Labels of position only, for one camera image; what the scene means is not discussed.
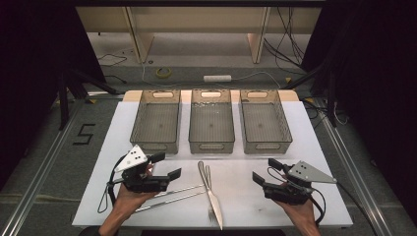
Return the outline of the white power strip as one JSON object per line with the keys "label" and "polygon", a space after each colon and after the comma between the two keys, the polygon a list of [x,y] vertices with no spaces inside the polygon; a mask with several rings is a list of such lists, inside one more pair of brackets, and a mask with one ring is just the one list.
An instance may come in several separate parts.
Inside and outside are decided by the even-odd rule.
{"label": "white power strip", "polygon": [[230,75],[205,75],[203,79],[205,83],[228,83],[232,81]]}

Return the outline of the smoky transparent plastic bin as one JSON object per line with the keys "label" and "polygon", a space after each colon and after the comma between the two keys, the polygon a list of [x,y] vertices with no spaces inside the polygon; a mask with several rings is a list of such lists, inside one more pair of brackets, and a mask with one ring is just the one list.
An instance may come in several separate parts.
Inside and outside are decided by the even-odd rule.
{"label": "smoky transparent plastic bin", "polygon": [[130,142],[146,154],[178,152],[181,91],[144,90]]}
{"label": "smoky transparent plastic bin", "polygon": [[292,135],[277,90],[240,91],[240,117],[246,154],[285,154]]}
{"label": "smoky transparent plastic bin", "polygon": [[189,145],[191,153],[232,153],[235,143],[229,89],[193,89]]}

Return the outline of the yellow tape roll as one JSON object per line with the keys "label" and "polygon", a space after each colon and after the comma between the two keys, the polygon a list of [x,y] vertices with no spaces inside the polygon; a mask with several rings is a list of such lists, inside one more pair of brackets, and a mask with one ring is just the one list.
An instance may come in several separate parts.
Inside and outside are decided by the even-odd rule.
{"label": "yellow tape roll", "polygon": [[156,70],[155,74],[160,79],[167,79],[171,76],[172,71],[170,68],[161,67]]}

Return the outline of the white table mat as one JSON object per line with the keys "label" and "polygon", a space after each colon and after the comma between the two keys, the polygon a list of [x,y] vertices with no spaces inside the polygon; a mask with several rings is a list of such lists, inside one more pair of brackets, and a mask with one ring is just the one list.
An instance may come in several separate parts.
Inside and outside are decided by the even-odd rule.
{"label": "white table mat", "polygon": [[[137,109],[136,102],[120,102],[117,105],[73,220],[75,226],[99,225],[111,211],[111,205],[102,199],[102,195],[116,161],[132,148],[130,136]],[[268,158],[265,155],[247,155],[243,152],[238,103],[233,104],[233,118],[236,135],[231,154],[192,154],[188,142],[190,104],[183,104],[180,150],[177,154],[168,156],[165,160],[157,163],[153,173],[164,175],[181,168],[181,177],[169,184],[170,190],[201,185],[203,181],[198,170],[198,162],[201,160],[210,167],[213,192],[220,203],[225,229],[289,226],[291,221],[284,211],[273,201],[266,199],[262,187],[252,180],[252,172],[256,172],[268,182],[274,181],[268,175]],[[204,187],[196,188],[168,195],[166,199],[172,200],[204,190]],[[160,201],[161,199],[150,200],[147,202],[147,206]],[[215,222],[209,220],[207,194],[138,212],[131,216],[125,224],[143,229],[215,229],[217,227]]]}

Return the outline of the aluminium floor rail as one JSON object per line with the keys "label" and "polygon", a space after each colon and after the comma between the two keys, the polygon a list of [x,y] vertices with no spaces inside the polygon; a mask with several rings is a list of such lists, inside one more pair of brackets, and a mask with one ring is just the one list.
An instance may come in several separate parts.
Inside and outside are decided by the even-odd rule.
{"label": "aluminium floor rail", "polygon": [[58,130],[54,136],[48,152],[44,156],[42,162],[36,169],[35,174],[30,179],[30,183],[24,193],[18,198],[17,206],[12,211],[9,219],[6,221],[5,227],[0,231],[0,236],[17,236],[22,228],[35,199],[42,188],[59,152],[64,145],[69,132],[74,126],[79,111],[84,104],[83,100],[75,100],[73,108],[70,111],[70,118],[63,128]]}
{"label": "aluminium floor rail", "polygon": [[334,115],[334,106],[324,103],[321,98],[314,98],[315,103],[319,107],[325,107],[325,111],[320,111],[319,115],[322,119],[332,145],[336,149],[338,159],[343,165],[354,192],[357,195],[357,207],[368,220],[371,228],[377,236],[392,236],[387,220],[375,200],[370,187],[365,182],[365,177],[360,173],[360,169],[355,164],[351,153],[349,152],[346,142],[343,140],[338,129],[331,123]]}

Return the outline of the dark curtain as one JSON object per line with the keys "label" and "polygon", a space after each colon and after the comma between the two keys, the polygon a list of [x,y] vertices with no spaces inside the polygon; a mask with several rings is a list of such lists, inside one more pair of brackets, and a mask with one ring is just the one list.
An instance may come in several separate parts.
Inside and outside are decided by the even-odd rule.
{"label": "dark curtain", "polygon": [[342,103],[417,226],[417,0],[325,0],[302,63]]}
{"label": "dark curtain", "polygon": [[74,6],[0,0],[0,190],[56,99],[59,81],[73,90],[84,81],[74,70],[105,81]]}

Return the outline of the metal table knife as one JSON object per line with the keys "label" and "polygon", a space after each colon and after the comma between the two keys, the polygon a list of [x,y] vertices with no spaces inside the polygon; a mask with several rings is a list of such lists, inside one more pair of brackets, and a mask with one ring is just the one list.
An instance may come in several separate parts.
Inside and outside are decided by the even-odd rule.
{"label": "metal table knife", "polygon": [[212,189],[210,189],[209,186],[208,186],[208,181],[207,181],[206,174],[205,174],[205,167],[206,167],[206,165],[202,161],[198,162],[199,172],[200,172],[200,175],[202,177],[202,180],[204,182],[204,185],[205,185],[207,193],[208,193],[209,203],[212,205],[213,210],[215,212],[215,216],[216,216],[216,220],[217,220],[216,223],[218,224],[220,229],[223,229],[223,217],[222,217],[220,204],[219,204],[219,201],[217,199],[217,196],[212,192]]}

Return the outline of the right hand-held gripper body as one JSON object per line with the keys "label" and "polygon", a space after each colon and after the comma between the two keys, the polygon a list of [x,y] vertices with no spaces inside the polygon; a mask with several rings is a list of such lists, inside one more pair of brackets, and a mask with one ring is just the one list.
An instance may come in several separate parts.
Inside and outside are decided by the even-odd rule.
{"label": "right hand-held gripper body", "polygon": [[262,188],[267,199],[290,205],[303,205],[314,192],[313,183],[337,183],[335,178],[305,161],[292,165],[283,164],[281,171],[286,178],[284,185],[265,182]]}

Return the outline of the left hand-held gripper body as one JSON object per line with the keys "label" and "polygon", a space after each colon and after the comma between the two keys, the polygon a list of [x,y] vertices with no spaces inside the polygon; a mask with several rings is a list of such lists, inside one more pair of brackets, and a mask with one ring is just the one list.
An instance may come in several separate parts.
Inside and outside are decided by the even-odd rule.
{"label": "left hand-held gripper body", "polygon": [[153,176],[149,167],[150,155],[135,145],[116,165],[115,171],[122,173],[122,183],[136,193],[164,192],[169,184],[168,176]]}

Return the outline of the black metal stand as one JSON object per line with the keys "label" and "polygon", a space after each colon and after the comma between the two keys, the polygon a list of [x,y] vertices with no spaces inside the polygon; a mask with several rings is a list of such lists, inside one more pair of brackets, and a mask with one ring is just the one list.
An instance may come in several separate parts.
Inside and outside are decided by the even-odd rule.
{"label": "black metal stand", "polygon": [[70,119],[67,91],[69,91],[75,99],[85,99],[88,96],[88,92],[83,86],[83,83],[92,84],[109,94],[121,94],[121,91],[108,86],[105,82],[95,79],[80,70],[68,69],[64,71],[57,79],[61,114],[60,130],[63,130],[66,127]]}
{"label": "black metal stand", "polygon": [[330,66],[324,62],[311,72],[303,75],[301,78],[295,82],[290,83],[285,86],[284,89],[295,89],[298,86],[308,82],[309,80],[314,79],[315,83],[312,87],[312,93],[316,91],[326,91],[327,92],[327,118],[333,127],[336,127],[336,105],[335,103],[335,74],[331,70]]}

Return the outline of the person's left hand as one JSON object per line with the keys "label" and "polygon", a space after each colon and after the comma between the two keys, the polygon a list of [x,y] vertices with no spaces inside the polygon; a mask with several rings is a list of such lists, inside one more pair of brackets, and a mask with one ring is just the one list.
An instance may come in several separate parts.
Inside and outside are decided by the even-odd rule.
{"label": "person's left hand", "polygon": [[157,192],[136,193],[129,191],[124,184],[119,188],[115,205],[110,216],[116,221],[127,220],[142,204],[157,195]]}

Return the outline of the beige wooden shelf unit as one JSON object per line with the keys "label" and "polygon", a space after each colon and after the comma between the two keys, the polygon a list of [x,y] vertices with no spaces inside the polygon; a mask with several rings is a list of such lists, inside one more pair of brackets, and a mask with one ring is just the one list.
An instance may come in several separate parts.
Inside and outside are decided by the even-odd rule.
{"label": "beige wooden shelf unit", "polygon": [[157,32],[245,33],[252,60],[261,61],[268,33],[285,32],[289,22],[295,34],[313,32],[320,7],[79,7],[87,32],[127,32],[137,60],[147,59]]}

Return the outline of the metal fork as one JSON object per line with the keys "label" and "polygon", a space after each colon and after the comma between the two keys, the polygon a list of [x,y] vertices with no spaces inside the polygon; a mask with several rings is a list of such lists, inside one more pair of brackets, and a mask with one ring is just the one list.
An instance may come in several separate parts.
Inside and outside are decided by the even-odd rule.
{"label": "metal fork", "polygon": [[[208,165],[205,167],[205,174],[206,174],[206,178],[208,181],[208,187],[211,189],[211,176],[210,176],[210,168]],[[208,207],[208,218],[211,222],[217,222],[215,212],[211,204]]]}

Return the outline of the person's right hand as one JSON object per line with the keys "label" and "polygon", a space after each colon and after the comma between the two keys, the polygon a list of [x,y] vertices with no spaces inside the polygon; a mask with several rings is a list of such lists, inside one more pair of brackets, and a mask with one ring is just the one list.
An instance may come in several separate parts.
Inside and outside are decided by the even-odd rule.
{"label": "person's right hand", "polygon": [[276,201],[276,203],[283,208],[284,212],[297,229],[298,226],[302,225],[315,224],[317,226],[314,215],[314,207],[311,200],[307,200],[303,205],[290,205],[279,201]]}

